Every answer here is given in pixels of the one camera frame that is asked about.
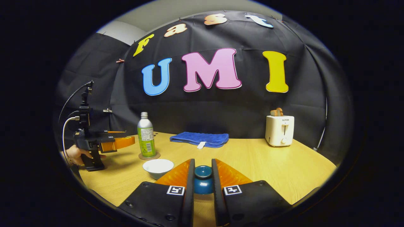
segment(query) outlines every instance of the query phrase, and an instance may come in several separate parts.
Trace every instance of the white bowl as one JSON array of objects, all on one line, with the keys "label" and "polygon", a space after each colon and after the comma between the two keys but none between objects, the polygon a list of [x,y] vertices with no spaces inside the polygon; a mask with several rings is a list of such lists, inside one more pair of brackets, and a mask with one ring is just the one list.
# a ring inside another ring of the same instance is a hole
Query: white bowl
[{"label": "white bowl", "polygon": [[174,163],[167,159],[153,159],[143,164],[143,169],[149,172],[150,176],[155,180],[158,180],[173,168]]}]

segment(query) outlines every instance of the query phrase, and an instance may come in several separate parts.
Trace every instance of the towel tag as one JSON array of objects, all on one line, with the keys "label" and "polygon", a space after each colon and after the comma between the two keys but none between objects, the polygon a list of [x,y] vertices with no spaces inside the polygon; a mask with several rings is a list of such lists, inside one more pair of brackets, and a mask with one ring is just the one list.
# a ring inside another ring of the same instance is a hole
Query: towel tag
[{"label": "towel tag", "polygon": [[202,142],[200,142],[200,143],[199,143],[199,145],[198,145],[196,148],[198,148],[198,149],[202,149],[202,148],[203,148],[203,146],[205,146],[205,143],[206,143],[206,141],[202,141]]}]

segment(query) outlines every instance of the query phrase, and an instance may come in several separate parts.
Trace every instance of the white toaster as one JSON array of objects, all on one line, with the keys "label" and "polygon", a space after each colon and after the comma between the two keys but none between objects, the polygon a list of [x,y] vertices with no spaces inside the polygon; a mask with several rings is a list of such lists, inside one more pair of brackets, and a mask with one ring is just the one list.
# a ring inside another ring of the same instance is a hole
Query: white toaster
[{"label": "white toaster", "polygon": [[265,139],[271,146],[289,146],[293,140],[295,117],[293,116],[267,116]]}]

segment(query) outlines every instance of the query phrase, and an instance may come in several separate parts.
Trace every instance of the human hand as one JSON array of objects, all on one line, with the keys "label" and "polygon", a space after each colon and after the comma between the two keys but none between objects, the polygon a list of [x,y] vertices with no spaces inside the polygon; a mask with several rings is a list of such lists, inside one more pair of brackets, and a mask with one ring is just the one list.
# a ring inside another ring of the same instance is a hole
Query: human hand
[{"label": "human hand", "polygon": [[[86,155],[89,158],[93,158],[89,151],[80,149],[76,145],[71,146],[66,150],[66,153],[73,164],[76,165],[84,165],[83,160],[81,159],[81,154]],[[100,158],[106,158],[107,156],[100,154]]]}]

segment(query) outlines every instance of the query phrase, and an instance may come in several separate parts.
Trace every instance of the blue cup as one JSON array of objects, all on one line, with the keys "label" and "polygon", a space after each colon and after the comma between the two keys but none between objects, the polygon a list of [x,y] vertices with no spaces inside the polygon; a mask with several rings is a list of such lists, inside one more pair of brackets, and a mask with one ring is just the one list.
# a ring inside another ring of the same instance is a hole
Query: blue cup
[{"label": "blue cup", "polygon": [[198,166],[195,168],[194,192],[201,195],[213,193],[213,178],[211,167]]}]

